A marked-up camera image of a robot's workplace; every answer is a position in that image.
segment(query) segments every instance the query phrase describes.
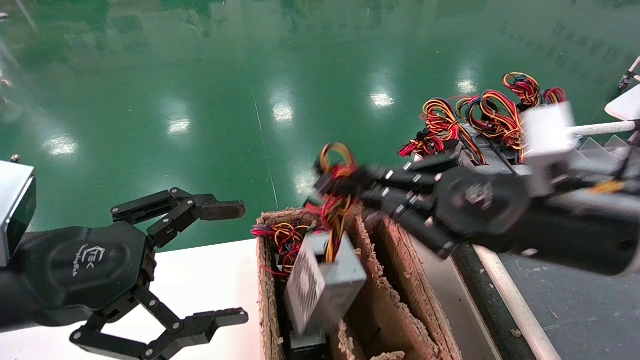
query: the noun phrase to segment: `cardboard divider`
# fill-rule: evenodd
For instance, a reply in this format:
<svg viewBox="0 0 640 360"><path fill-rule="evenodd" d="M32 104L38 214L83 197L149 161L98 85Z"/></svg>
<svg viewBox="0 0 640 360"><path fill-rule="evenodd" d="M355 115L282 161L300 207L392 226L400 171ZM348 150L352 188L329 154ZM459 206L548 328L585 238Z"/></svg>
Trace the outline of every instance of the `cardboard divider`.
<svg viewBox="0 0 640 360"><path fill-rule="evenodd" d="M348 219L348 234L367 282L338 329L330 333L334 360L460 360L411 238L388 220L365 226L359 211L354 214ZM293 209L263 213L257 222L310 225L315 220ZM257 243L262 355L264 360L286 360L289 340L281 326L287 321L284 285L263 267L272 268L273 247L265 239Z"/></svg>

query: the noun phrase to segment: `electrical wire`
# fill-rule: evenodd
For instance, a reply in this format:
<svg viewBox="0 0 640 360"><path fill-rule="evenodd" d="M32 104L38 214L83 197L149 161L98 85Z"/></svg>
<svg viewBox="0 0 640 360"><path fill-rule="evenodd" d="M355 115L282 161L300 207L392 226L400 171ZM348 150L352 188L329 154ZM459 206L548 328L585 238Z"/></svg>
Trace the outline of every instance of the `electrical wire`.
<svg viewBox="0 0 640 360"><path fill-rule="evenodd" d="M486 160L471 135L462 127L456 118L453 107L449 101L435 97L424 103L422 115L429 131L437 135L441 140L460 140L471 152L471 160L476 165L486 165Z"/></svg>
<svg viewBox="0 0 640 360"><path fill-rule="evenodd" d="M540 105L540 85L523 72L510 72L502 77L502 84L520 98L522 111Z"/></svg>
<svg viewBox="0 0 640 360"><path fill-rule="evenodd" d="M408 144L403 145L398 150L398 155L402 157L411 156L411 154L417 154L421 158L427 155L437 154L444 150L444 142L433 134L429 129L418 131L415 139L412 139Z"/></svg>
<svg viewBox="0 0 640 360"><path fill-rule="evenodd" d="M329 159L331 152L341 155L342 160L332 163ZM330 174L334 179L339 179L353 174L356 170L356 163L351 151L344 144L331 143L326 145L320 153L319 170L323 174ZM329 241L324 252L324 261L326 263L333 263L340 250L340 243L346 228L346 217L351 205L353 205L353 201L350 195L343 196L336 193L325 195L322 206L312 202L305 204L305 209L310 213L319 215L322 225L329 230Z"/></svg>
<svg viewBox="0 0 640 360"><path fill-rule="evenodd" d="M542 92L545 104L559 104L566 101L566 93L561 88L551 88Z"/></svg>
<svg viewBox="0 0 640 360"><path fill-rule="evenodd" d="M456 103L456 115L490 142L499 141L516 151L516 163L524 161L523 131L516 104L504 94L487 90Z"/></svg>
<svg viewBox="0 0 640 360"><path fill-rule="evenodd" d="M273 275L288 277L293 271L302 240L309 229L309 226L293 226L286 222L274 226L254 225L251 233L256 237L267 239L268 242L273 241L278 255L282 258L281 272L274 271L264 265L262 267Z"/></svg>

